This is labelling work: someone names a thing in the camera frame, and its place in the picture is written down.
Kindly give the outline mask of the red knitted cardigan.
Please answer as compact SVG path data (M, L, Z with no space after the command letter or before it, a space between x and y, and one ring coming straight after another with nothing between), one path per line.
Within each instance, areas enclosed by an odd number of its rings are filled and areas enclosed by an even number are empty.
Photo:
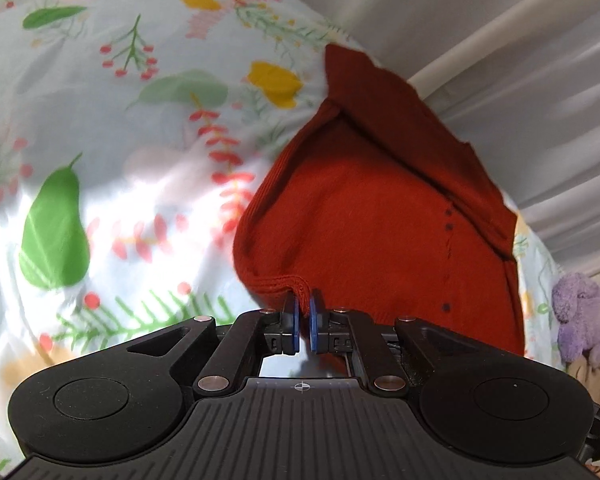
M325 51L326 98L240 218L238 278L266 306L412 316L513 354L517 218L472 147L364 53Z

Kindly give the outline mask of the purple plush toy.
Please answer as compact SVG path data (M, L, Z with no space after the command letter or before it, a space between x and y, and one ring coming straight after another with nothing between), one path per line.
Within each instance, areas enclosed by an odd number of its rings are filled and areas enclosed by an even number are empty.
M562 360L585 356L594 370L600 368L600 285L580 272L565 274L553 287L552 305Z

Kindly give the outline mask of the floral white bed sheet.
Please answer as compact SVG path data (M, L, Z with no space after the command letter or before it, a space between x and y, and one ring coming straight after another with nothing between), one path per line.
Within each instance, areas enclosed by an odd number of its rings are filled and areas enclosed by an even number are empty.
M256 307L236 226L332 42L300 0L0 0L0 477L30 375Z

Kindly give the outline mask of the white curtain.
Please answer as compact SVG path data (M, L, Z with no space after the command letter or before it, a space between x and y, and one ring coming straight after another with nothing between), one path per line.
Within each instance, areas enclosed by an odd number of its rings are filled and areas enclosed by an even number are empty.
M406 78L568 271L600 280L600 0L302 0Z

